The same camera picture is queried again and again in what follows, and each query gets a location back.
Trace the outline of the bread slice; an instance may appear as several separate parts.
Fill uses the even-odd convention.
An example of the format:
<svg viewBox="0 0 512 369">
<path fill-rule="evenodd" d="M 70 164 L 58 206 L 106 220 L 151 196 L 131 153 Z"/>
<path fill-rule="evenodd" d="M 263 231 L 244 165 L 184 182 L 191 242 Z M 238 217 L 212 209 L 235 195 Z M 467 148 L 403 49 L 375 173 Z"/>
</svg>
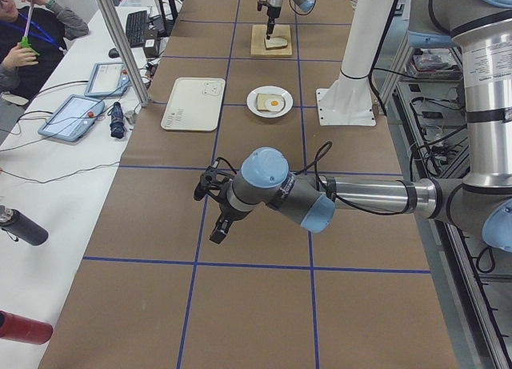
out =
<svg viewBox="0 0 512 369">
<path fill-rule="evenodd" d="M 288 40 L 283 37 L 265 38 L 264 45 L 267 50 L 284 49 L 288 46 Z"/>
<path fill-rule="evenodd" d="M 259 111 L 277 113 L 284 109 L 285 99 L 278 94 L 257 94 L 256 105 Z"/>
</svg>

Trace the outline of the red water bottle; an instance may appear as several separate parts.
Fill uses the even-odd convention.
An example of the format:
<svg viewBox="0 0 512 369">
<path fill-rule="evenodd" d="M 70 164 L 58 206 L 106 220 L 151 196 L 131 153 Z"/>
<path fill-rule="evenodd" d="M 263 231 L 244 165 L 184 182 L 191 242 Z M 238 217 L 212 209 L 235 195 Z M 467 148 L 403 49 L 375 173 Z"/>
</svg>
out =
<svg viewBox="0 0 512 369">
<path fill-rule="evenodd" d="M 43 345 L 50 340 L 53 331 L 53 326 L 49 323 L 1 311 L 2 339 Z"/>
</svg>

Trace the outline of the seated person in black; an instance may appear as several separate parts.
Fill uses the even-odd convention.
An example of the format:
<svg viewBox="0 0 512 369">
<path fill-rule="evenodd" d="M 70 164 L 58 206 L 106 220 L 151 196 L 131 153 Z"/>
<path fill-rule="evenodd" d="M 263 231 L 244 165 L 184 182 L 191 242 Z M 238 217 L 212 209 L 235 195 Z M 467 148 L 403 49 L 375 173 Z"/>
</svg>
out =
<svg viewBox="0 0 512 369">
<path fill-rule="evenodd" d="M 88 35 L 89 27 L 55 0 L 22 1 L 28 5 L 1 0 L 1 91 L 30 100 L 64 58 L 66 41 Z"/>
</svg>

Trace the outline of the far teach pendant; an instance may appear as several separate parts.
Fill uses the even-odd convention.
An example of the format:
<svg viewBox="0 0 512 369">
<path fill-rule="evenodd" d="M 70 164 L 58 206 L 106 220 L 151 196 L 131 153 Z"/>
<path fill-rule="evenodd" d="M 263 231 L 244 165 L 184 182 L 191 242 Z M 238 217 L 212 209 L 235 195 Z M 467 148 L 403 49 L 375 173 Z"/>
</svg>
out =
<svg viewBox="0 0 512 369">
<path fill-rule="evenodd" d="M 94 64 L 84 95 L 91 98 L 122 96 L 130 85 L 130 78 L 122 62 Z"/>
</svg>

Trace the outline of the bread slice on plate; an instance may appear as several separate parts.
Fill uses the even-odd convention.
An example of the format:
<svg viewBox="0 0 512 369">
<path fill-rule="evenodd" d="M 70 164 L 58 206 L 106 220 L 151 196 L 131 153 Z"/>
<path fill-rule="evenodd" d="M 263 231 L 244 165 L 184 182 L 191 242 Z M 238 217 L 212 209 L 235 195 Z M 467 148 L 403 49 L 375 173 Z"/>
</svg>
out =
<svg viewBox="0 0 512 369">
<path fill-rule="evenodd" d="M 285 99 L 278 94 L 257 94 L 256 105 L 259 111 L 277 113 L 284 109 Z"/>
</svg>

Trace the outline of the fried egg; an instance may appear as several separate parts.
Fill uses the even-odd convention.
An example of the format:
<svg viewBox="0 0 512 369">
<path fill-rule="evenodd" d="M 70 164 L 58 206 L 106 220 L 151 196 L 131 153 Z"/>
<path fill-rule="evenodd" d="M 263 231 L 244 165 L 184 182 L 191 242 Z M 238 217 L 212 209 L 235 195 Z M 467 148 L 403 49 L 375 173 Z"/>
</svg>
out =
<svg viewBox="0 0 512 369">
<path fill-rule="evenodd" d="M 264 103 L 264 107 L 269 112 L 277 113 L 284 109 L 285 101 L 282 98 L 268 98 Z"/>
</svg>

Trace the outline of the near teach pendant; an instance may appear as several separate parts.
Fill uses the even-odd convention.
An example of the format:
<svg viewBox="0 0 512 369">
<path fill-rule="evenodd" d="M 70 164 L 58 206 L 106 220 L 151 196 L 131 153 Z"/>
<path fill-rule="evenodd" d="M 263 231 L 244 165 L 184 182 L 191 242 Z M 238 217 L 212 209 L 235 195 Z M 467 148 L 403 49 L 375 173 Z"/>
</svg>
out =
<svg viewBox="0 0 512 369">
<path fill-rule="evenodd" d="M 104 107 L 101 99 L 72 94 L 39 127 L 38 134 L 53 140 L 77 142 L 92 127 Z"/>
</svg>

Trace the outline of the aluminium frame post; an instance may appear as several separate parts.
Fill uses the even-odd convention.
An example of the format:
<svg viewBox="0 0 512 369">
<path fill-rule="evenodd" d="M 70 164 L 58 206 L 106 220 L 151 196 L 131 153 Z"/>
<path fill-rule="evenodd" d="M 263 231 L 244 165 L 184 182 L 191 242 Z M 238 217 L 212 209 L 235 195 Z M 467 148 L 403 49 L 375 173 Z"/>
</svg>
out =
<svg viewBox="0 0 512 369">
<path fill-rule="evenodd" d="M 141 107 L 146 107 L 150 101 L 146 86 L 142 81 L 138 65 L 120 22 L 113 0 L 96 0 L 102 13 L 106 28 L 118 49 L 120 57 L 126 66 L 132 87 Z"/>
</svg>

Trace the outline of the white round plate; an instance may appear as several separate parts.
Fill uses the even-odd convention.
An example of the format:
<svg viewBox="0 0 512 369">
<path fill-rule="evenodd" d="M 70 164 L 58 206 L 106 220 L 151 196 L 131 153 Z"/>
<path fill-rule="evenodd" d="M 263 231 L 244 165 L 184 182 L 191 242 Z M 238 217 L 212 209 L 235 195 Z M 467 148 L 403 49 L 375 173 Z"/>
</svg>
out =
<svg viewBox="0 0 512 369">
<path fill-rule="evenodd" d="M 249 110 L 262 118 L 279 118 L 293 107 L 290 92 L 278 86 L 260 86 L 252 90 L 246 98 Z"/>
</svg>

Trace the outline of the black water bottle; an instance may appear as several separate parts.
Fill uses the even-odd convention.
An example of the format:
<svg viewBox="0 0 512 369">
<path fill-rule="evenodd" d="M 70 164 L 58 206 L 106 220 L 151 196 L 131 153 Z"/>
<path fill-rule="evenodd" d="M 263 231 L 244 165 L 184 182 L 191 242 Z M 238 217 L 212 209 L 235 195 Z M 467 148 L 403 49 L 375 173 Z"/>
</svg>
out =
<svg viewBox="0 0 512 369">
<path fill-rule="evenodd" d="M 20 211 L 1 205 L 1 229 L 32 246 L 40 246 L 48 239 L 48 232 Z"/>
</svg>

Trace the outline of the teach pendant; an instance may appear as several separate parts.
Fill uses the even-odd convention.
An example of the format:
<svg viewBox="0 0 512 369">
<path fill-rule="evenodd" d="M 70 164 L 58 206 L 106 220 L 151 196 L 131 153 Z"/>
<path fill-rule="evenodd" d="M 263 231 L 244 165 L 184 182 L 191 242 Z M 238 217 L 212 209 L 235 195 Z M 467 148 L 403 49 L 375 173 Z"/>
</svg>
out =
<svg viewBox="0 0 512 369">
<path fill-rule="evenodd" d="M 77 142 L 92 127 L 104 107 L 101 99 L 72 94 L 39 127 L 38 134 L 53 140 Z"/>
<path fill-rule="evenodd" d="M 91 98 L 122 96 L 130 85 L 130 78 L 122 62 L 94 64 L 84 95 Z"/>
</svg>

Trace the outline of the cream bear serving tray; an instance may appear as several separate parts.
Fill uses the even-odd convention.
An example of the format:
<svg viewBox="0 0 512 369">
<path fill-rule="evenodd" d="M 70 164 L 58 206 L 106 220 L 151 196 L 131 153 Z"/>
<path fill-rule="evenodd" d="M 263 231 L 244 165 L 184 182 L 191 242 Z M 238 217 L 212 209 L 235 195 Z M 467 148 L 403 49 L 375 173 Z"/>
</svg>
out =
<svg viewBox="0 0 512 369">
<path fill-rule="evenodd" d="M 161 128 L 205 132 L 216 130 L 225 85 L 223 78 L 177 78 L 162 116 Z"/>
</svg>

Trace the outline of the black keyboard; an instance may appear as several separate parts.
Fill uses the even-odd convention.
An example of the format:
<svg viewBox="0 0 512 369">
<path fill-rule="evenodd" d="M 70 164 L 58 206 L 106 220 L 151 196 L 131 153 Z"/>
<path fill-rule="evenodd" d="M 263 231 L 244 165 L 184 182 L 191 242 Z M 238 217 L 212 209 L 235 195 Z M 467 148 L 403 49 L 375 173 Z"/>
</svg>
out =
<svg viewBox="0 0 512 369">
<path fill-rule="evenodd" d="M 144 34 L 148 25 L 148 13 L 145 10 L 129 13 L 126 17 L 125 35 L 131 47 L 144 44 Z"/>
</svg>

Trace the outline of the black computer mouse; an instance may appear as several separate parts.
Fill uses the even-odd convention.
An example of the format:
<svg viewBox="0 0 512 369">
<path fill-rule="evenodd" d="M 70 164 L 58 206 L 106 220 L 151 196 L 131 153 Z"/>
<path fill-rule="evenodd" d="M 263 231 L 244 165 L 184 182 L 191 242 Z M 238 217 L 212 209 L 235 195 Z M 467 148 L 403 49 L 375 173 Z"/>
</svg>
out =
<svg viewBox="0 0 512 369">
<path fill-rule="evenodd" d="M 119 57 L 119 53 L 118 53 L 118 51 L 115 48 L 112 48 L 112 49 L 109 50 L 108 56 L 110 58 L 118 58 Z"/>
</svg>

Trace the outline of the folded dark blue umbrella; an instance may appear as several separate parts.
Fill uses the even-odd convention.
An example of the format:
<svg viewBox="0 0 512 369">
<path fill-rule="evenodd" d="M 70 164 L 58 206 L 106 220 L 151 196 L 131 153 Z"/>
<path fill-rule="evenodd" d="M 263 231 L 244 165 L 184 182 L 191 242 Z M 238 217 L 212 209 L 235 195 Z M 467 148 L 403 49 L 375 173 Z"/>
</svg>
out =
<svg viewBox="0 0 512 369">
<path fill-rule="evenodd" d="M 125 136 L 124 114 L 119 102 L 115 102 L 110 112 L 110 136 L 122 139 Z"/>
</svg>

